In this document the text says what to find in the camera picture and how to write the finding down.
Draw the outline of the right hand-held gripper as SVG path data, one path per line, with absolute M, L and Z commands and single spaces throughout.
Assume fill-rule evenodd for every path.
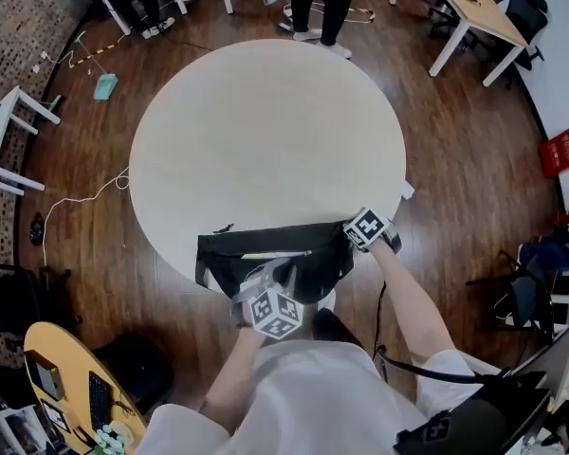
M 402 248 L 395 223 L 388 218 L 382 220 L 372 209 L 362 208 L 353 219 L 344 224 L 343 232 L 362 252 L 368 252 L 377 239 L 382 239 L 394 254 Z

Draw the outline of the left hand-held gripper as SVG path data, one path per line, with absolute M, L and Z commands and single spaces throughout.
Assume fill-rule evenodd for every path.
M 232 298 L 239 327 L 282 340 L 303 324 L 303 305 L 295 300 L 297 266 L 275 258 L 251 271 Z

